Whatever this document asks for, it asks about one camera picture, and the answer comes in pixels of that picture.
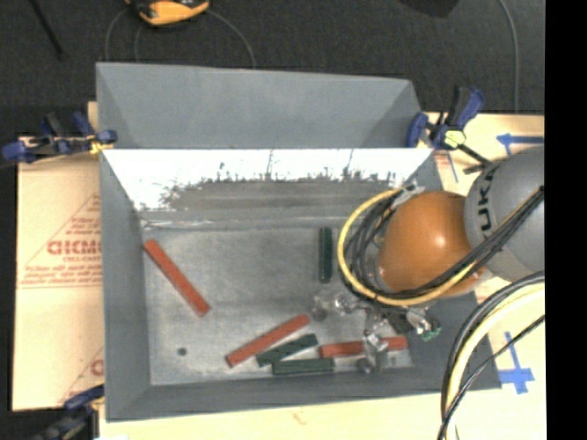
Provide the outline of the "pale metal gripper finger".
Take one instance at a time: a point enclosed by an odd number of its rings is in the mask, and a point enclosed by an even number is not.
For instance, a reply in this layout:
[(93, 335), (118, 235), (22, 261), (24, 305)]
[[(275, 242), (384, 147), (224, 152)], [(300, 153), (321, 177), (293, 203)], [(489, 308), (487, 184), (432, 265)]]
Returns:
[(356, 305), (357, 299), (351, 294), (342, 291), (323, 291), (314, 296), (311, 315), (316, 321), (321, 322), (336, 314), (351, 314)]
[(364, 330), (362, 335), (363, 355), (357, 367), (365, 374), (381, 373), (391, 366), (389, 346), (372, 330)]

